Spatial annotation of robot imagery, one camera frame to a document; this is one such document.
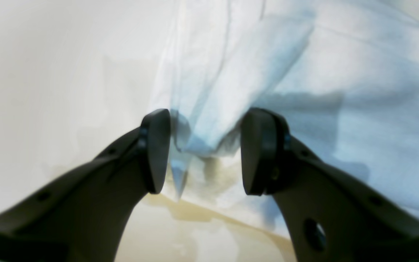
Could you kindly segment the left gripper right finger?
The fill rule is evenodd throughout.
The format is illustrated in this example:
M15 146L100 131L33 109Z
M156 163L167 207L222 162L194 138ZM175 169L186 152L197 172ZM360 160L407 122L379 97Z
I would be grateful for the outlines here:
M241 122L243 187L270 195L299 262L419 262L419 220L321 161L274 112Z

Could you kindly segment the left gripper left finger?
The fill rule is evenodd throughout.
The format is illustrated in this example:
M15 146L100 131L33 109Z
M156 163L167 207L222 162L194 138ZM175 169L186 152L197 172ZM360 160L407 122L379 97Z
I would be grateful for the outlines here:
M161 192L171 117L147 114L91 161L0 213L0 262L113 262L134 207Z

